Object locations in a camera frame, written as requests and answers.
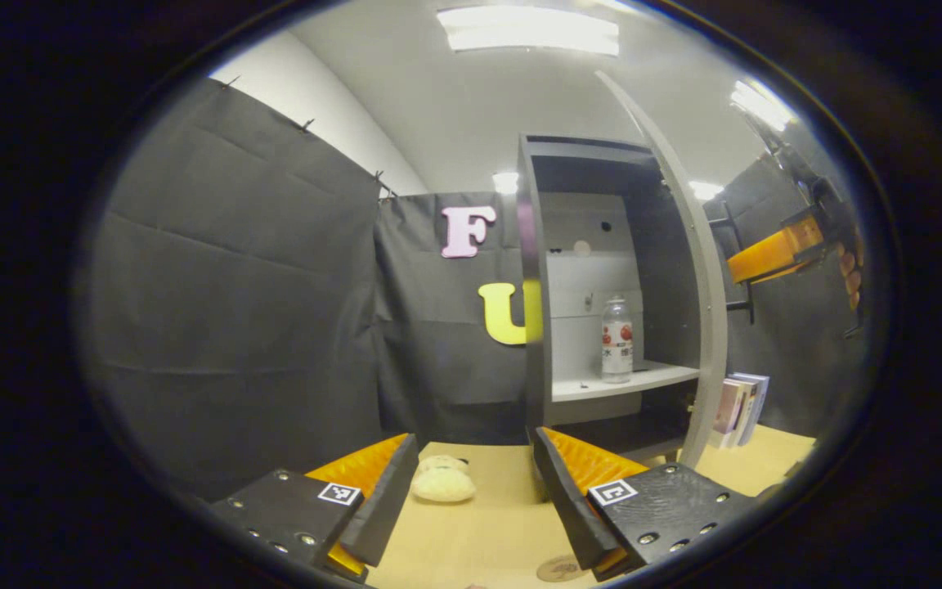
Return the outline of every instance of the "sponge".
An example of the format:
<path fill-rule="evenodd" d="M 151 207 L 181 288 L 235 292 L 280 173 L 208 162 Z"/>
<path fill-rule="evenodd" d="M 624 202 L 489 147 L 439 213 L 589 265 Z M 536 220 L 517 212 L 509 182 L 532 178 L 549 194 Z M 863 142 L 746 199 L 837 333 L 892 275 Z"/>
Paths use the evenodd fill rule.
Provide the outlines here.
<path fill-rule="evenodd" d="M 474 496 L 475 486 L 466 462 L 452 456 L 429 456 L 419 463 L 412 493 L 440 503 L 456 503 Z"/>

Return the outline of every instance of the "pink letter f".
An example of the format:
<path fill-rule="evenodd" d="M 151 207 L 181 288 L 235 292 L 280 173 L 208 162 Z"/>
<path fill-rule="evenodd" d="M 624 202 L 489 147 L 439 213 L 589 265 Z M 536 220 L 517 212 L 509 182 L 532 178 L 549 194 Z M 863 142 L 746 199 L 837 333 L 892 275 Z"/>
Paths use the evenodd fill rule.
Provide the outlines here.
<path fill-rule="evenodd" d="M 486 224 L 482 220 L 493 223 L 496 220 L 496 211 L 492 206 L 449 206 L 442 209 L 442 216 L 449 220 L 449 232 L 446 246 L 442 247 L 442 257 L 473 258 L 478 253 L 475 243 L 486 241 Z"/>

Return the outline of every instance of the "black fabric backdrop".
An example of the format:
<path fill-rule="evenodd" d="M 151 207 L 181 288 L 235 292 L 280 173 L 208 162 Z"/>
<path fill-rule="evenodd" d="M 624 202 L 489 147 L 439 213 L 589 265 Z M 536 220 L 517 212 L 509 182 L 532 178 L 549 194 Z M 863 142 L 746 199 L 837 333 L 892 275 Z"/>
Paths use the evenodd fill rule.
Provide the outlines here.
<path fill-rule="evenodd" d="M 378 189 L 212 79 L 143 139 L 95 236 L 92 335 L 102 390 L 175 484 L 213 500 L 381 439 Z"/>
<path fill-rule="evenodd" d="M 378 189 L 212 79 L 128 161 L 93 243 L 98 389 L 180 488 L 216 500 L 400 432 L 422 445 L 527 443 L 526 350 L 490 338 L 478 295 L 515 284 L 523 324 L 515 198 L 380 201 Z M 725 197 L 748 244 L 802 206 L 764 158 Z M 479 205 L 497 220 L 478 254 L 443 258 L 442 209 Z M 719 243 L 732 254 L 729 236 Z M 852 316 L 837 261 L 761 284 L 755 299 L 754 326 L 730 314 L 729 368 L 773 376 L 764 424 L 815 435 L 860 386 L 866 350 L 838 338 Z"/>
<path fill-rule="evenodd" d="M 442 257 L 446 206 L 492 205 L 497 220 L 473 258 Z M 512 318 L 523 324 L 523 264 L 515 197 L 494 193 L 383 201 L 376 225 L 376 350 L 385 431 L 419 443 L 527 443 L 526 350 L 486 332 L 478 287 L 516 286 Z"/>
<path fill-rule="evenodd" d="M 814 144 L 798 137 L 795 146 Z M 819 148 L 801 152 L 816 172 L 830 177 L 845 192 L 845 183 Z M 792 180 L 763 156 L 737 176 L 721 197 L 707 202 L 707 217 L 725 216 L 721 199 L 729 202 L 744 247 L 773 235 L 784 219 L 806 208 Z M 732 257 L 738 249 L 732 231 L 715 232 L 719 253 Z M 729 301 L 744 299 L 747 292 L 732 284 L 728 265 L 722 264 Z M 775 429 L 815 437 L 837 416 L 849 395 L 866 394 L 868 339 L 842 339 L 854 325 L 845 280 L 838 271 L 836 254 L 814 268 L 782 276 L 751 288 L 755 324 L 744 310 L 729 312 L 729 372 L 771 376 L 769 392 L 759 422 Z"/>

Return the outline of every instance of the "white shelf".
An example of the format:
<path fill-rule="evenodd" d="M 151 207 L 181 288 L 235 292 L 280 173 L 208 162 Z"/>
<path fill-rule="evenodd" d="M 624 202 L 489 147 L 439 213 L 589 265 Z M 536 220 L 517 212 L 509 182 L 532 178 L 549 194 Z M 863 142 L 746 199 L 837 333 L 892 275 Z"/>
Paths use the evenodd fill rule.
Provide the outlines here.
<path fill-rule="evenodd" d="M 555 380 L 550 388 L 550 400 L 571 402 L 571 400 L 610 398 L 613 395 L 638 393 L 664 387 L 667 384 L 684 383 L 700 374 L 698 369 L 686 366 L 672 366 L 650 361 L 646 361 L 644 365 L 646 370 L 632 372 L 631 380 L 627 383 L 603 383 L 597 376 L 591 377 L 590 380 Z"/>

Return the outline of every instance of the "bottle label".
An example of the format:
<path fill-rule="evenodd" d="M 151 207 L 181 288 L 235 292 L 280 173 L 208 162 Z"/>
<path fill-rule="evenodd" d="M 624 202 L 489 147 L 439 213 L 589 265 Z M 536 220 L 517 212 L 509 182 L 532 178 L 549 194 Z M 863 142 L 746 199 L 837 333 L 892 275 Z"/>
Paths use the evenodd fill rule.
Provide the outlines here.
<path fill-rule="evenodd" d="M 602 372 L 631 372 L 635 366 L 635 345 L 631 324 L 613 321 L 602 324 Z"/>

